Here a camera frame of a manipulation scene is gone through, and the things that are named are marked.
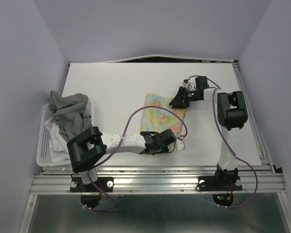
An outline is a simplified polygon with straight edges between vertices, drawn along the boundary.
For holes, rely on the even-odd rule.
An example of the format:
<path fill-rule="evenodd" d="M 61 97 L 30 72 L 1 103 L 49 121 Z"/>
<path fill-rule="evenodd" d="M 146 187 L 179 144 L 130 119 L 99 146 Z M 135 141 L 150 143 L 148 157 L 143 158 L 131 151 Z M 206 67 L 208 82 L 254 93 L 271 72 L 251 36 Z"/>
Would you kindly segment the floral pastel skirt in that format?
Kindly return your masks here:
<path fill-rule="evenodd" d="M 184 120 L 186 109 L 172 109 L 169 106 L 171 98 L 161 97 L 157 94 L 149 93 L 145 98 L 145 106 L 158 106 L 170 110 L 179 118 Z M 173 114 L 160 108 L 146 108 L 143 110 L 141 131 L 161 133 L 166 129 L 171 129 L 175 135 L 182 132 L 182 123 Z"/>

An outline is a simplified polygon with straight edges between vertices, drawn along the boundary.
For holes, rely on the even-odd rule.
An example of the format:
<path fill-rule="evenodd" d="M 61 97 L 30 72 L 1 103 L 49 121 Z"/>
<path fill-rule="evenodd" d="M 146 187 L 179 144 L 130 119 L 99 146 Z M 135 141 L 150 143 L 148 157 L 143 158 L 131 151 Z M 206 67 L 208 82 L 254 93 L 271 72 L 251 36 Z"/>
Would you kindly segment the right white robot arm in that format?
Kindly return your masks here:
<path fill-rule="evenodd" d="M 212 102 L 214 121 L 222 138 L 221 154 L 215 174 L 198 178 L 198 191 L 240 191 L 242 184 L 238 175 L 236 151 L 241 130 L 248 120 L 247 108 L 242 91 L 224 92 L 217 83 L 209 86 L 211 79 L 194 75 L 195 86 L 190 88 L 189 79 L 183 81 L 169 106 L 186 109 L 193 101 Z"/>

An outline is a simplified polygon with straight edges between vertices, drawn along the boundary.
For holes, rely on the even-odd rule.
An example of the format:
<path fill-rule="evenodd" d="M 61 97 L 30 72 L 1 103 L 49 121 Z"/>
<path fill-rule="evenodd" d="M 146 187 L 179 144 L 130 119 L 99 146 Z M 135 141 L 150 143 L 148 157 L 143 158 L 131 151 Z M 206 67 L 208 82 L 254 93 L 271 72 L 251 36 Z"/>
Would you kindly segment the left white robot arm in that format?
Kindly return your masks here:
<path fill-rule="evenodd" d="M 81 177 L 81 185 L 87 191 L 98 187 L 95 166 L 105 155 L 134 153 L 155 155 L 170 153 L 177 147 L 178 139 L 171 129 L 158 132 L 140 132 L 120 136 L 103 133 L 98 127 L 91 127 L 67 142 L 72 170 Z"/>

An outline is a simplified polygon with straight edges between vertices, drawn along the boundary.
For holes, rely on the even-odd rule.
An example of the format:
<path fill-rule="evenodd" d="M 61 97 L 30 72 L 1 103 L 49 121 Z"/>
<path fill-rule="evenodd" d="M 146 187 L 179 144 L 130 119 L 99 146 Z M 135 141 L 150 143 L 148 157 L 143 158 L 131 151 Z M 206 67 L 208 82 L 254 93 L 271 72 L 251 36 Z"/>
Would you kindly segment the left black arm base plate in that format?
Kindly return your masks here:
<path fill-rule="evenodd" d="M 110 193 L 113 192 L 114 178 L 113 177 L 98 177 L 95 184 L 103 191 Z M 98 192 L 98 190 L 90 183 L 84 184 L 81 177 L 72 177 L 70 184 L 70 192 L 82 193 L 82 192 Z"/>

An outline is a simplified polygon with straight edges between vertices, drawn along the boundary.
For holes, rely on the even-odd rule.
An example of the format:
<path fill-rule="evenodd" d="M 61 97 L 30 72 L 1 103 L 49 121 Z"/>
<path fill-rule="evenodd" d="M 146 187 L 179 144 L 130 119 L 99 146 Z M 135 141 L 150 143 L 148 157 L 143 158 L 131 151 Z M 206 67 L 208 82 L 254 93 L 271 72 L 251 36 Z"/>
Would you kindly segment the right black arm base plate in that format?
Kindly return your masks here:
<path fill-rule="evenodd" d="M 241 191 L 243 189 L 240 177 L 218 180 L 215 176 L 199 176 L 195 188 L 201 192 Z"/>

